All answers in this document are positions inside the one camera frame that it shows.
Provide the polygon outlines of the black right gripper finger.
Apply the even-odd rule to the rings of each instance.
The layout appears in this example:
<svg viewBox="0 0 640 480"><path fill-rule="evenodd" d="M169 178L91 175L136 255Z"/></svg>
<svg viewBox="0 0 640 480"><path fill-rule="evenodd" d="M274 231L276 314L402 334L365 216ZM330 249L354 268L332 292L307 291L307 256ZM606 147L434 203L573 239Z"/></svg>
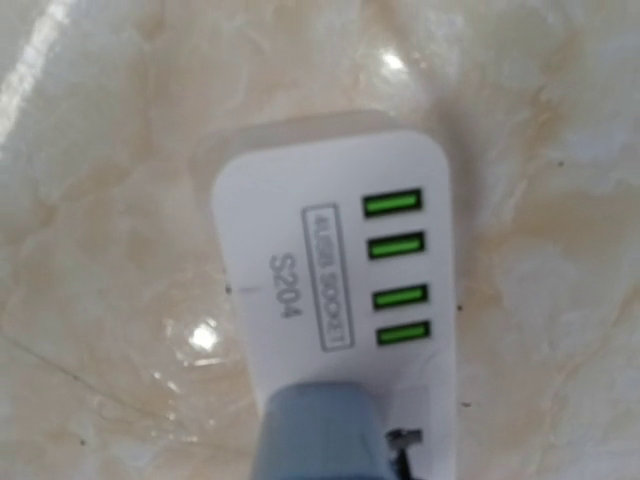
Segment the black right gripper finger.
<svg viewBox="0 0 640 480"><path fill-rule="evenodd" d="M387 445L392 453L391 467L398 480L413 480L413 472L408 450L423 441L420 429L392 429L385 434Z"/></svg>

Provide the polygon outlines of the small blue plug adapter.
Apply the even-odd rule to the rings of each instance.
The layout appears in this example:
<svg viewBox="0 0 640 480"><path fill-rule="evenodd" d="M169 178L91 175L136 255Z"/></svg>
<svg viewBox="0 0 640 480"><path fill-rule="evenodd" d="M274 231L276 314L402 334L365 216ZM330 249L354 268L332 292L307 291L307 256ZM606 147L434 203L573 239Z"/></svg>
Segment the small blue plug adapter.
<svg viewBox="0 0 640 480"><path fill-rule="evenodd" d="M253 479L393 479L371 396L348 383L292 385L264 405Z"/></svg>

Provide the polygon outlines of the white power strip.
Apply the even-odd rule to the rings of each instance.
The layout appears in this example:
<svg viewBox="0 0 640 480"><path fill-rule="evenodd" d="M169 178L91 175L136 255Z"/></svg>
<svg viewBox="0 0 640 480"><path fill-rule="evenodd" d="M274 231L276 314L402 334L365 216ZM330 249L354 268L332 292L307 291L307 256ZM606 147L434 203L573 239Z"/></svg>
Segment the white power strip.
<svg viewBox="0 0 640 480"><path fill-rule="evenodd" d="M384 439L422 431L408 450L414 479L454 478L455 261L441 146L385 113L349 112L236 130L196 168L260 429L281 389L354 384Z"/></svg>

